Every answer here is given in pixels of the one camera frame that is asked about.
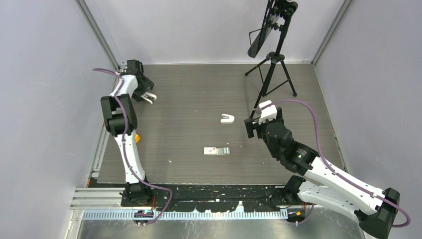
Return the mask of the white stapler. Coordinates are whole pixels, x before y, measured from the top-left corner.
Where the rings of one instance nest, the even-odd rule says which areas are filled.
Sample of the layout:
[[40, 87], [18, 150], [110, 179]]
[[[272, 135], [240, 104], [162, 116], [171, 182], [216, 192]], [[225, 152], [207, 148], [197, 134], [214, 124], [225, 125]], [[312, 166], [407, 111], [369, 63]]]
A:
[[143, 95], [141, 95], [141, 98], [151, 105], [157, 100], [157, 96], [150, 92], [145, 92]]

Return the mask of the staple box tray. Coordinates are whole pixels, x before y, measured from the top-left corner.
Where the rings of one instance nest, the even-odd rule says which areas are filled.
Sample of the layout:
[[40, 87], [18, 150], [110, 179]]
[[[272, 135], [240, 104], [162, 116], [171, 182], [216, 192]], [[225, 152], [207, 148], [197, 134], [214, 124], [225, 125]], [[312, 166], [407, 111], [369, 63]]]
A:
[[229, 147], [222, 147], [216, 149], [217, 155], [230, 155], [230, 148]]

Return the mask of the white staple box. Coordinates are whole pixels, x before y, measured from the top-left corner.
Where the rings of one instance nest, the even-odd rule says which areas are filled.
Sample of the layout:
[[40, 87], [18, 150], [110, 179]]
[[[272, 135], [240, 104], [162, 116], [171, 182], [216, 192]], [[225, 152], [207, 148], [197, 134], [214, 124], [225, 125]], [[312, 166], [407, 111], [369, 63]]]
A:
[[217, 155], [216, 147], [204, 147], [204, 155]]

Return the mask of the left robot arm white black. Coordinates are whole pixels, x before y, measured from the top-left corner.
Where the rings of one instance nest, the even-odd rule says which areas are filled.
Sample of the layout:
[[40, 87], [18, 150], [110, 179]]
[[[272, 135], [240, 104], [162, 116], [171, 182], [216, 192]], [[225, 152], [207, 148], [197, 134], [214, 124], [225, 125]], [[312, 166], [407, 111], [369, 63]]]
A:
[[121, 192], [126, 203], [147, 206], [153, 194], [147, 186], [147, 178], [140, 163], [136, 146], [137, 115], [133, 101], [150, 104], [157, 99], [151, 93], [154, 83], [144, 75], [143, 64], [139, 60], [127, 60], [126, 66], [118, 72], [102, 69], [102, 72], [118, 77], [118, 83], [108, 96], [101, 97], [100, 103], [106, 130], [114, 137], [124, 165], [125, 185]]

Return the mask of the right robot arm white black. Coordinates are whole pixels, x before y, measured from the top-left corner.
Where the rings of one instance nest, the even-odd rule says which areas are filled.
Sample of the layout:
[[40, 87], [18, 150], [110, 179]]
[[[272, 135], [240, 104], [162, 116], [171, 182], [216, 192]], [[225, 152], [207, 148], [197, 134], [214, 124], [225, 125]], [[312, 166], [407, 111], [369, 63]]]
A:
[[295, 141], [284, 125], [280, 107], [272, 105], [259, 117], [245, 119], [244, 124], [248, 138], [262, 139], [270, 155], [294, 173], [284, 188], [288, 203], [321, 205], [349, 217], [377, 239], [388, 238], [398, 213], [398, 191], [367, 184]]

